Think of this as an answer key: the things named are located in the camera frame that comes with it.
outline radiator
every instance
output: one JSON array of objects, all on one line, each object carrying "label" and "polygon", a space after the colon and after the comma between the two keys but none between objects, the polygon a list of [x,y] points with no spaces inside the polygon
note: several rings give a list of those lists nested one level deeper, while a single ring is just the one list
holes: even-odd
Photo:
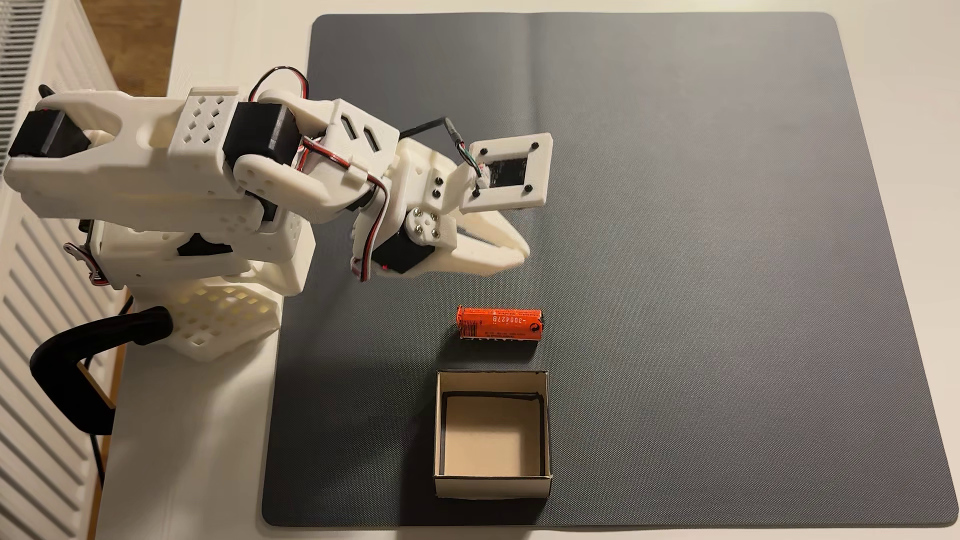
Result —
[{"label": "radiator", "polygon": [[[78,0],[0,0],[0,149],[53,90],[116,89]],[[0,538],[86,538],[97,484],[88,436],[71,425],[30,375],[51,335],[116,314],[123,294],[95,287],[62,244],[83,243],[77,220],[40,219],[0,182]],[[114,352],[90,371],[104,388]]]}]

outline cardboard box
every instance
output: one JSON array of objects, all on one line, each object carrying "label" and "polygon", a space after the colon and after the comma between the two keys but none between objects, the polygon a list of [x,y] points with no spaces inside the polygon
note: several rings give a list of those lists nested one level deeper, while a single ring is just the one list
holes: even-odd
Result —
[{"label": "cardboard box", "polygon": [[433,474],[437,497],[547,497],[547,373],[438,372]]}]

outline battery label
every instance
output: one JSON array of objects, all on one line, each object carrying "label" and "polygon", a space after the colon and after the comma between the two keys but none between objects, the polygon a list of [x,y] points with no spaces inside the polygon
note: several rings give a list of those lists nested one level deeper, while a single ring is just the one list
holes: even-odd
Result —
[{"label": "battery label", "polygon": [[543,313],[539,309],[457,308],[460,337],[476,339],[533,339],[540,341]]}]

